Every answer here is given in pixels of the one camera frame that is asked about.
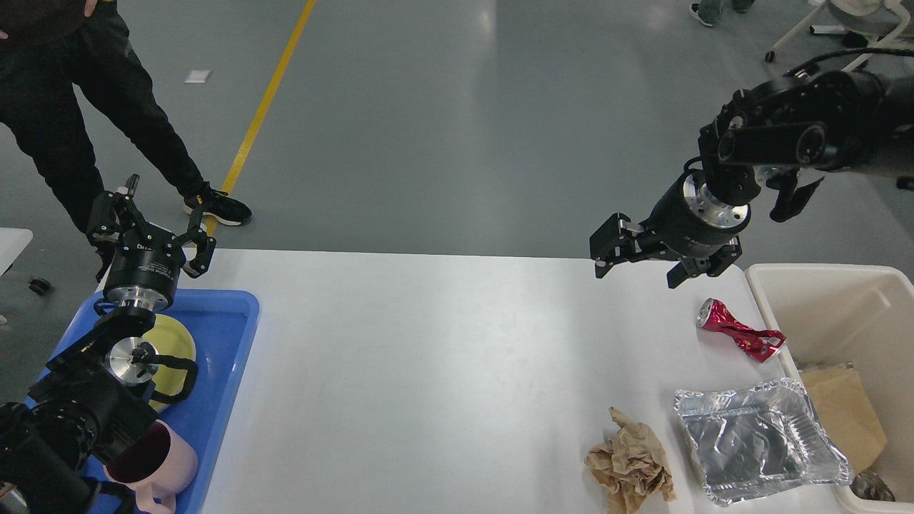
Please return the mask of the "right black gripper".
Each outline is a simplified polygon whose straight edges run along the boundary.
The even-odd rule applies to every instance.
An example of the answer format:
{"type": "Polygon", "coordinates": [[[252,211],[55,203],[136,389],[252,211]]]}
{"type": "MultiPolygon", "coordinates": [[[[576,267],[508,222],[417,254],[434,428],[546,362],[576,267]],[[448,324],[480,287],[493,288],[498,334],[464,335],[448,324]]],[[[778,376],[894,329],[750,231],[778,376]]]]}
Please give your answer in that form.
{"type": "Polygon", "coordinates": [[[741,257],[741,231],[751,220],[749,205],[731,206],[710,191],[702,171],[683,172],[647,219],[632,222],[614,213],[590,236],[596,278],[614,266],[646,259],[679,261],[666,274],[669,289],[699,276],[721,276],[741,257]]]}

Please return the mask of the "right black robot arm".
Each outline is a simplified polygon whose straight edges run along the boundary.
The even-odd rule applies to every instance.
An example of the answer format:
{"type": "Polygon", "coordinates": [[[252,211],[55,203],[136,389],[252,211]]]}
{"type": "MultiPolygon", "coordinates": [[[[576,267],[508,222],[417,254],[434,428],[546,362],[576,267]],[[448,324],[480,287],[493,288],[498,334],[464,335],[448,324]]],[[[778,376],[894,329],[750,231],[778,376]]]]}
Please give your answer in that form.
{"type": "Polygon", "coordinates": [[[778,223],[803,211],[827,173],[895,178],[912,189],[913,79],[819,71],[822,54],[750,90],[737,90],[698,134],[698,155],[633,222],[615,213],[590,237],[597,278],[622,263],[672,261],[669,288],[721,276],[743,253],[740,234],[763,188],[778,223]]]}

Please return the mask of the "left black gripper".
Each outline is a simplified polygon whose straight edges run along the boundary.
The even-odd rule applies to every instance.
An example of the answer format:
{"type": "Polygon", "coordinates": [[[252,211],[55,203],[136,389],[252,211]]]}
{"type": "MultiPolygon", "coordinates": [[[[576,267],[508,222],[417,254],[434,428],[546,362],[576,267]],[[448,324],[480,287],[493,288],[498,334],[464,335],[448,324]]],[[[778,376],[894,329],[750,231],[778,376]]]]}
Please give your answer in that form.
{"type": "Polygon", "coordinates": [[[209,272],[216,239],[203,225],[205,208],[195,207],[186,232],[171,238],[169,247],[148,246],[154,234],[134,202],[139,180],[140,176],[131,175],[121,188],[95,198],[86,234],[89,243],[116,245],[104,281],[104,299],[115,306],[159,312],[173,305],[181,270],[192,278],[209,272]],[[196,249],[189,260],[183,250],[187,243],[196,249]]]}

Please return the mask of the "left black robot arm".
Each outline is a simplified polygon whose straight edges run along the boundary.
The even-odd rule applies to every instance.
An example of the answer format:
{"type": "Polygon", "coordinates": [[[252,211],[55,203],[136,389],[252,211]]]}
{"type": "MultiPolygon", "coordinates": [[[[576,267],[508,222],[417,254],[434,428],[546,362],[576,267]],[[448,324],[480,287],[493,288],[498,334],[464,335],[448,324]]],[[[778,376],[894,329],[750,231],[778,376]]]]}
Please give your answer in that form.
{"type": "Polygon", "coordinates": [[[2,405],[2,511],[87,513],[98,495],[131,508],[124,485],[82,476],[89,458],[108,463],[146,435],[157,414],[150,401],[180,403],[199,367],[146,339],[159,311],[173,305],[180,273],[196,278],[210,266],[216,242],[192,212],[181,235],[147,221],[135,206],[139,176],[94,201],[88,235],[113,243],[114,257],[94,327],[46,364],[29,389],[32,407],[2,405]]]}

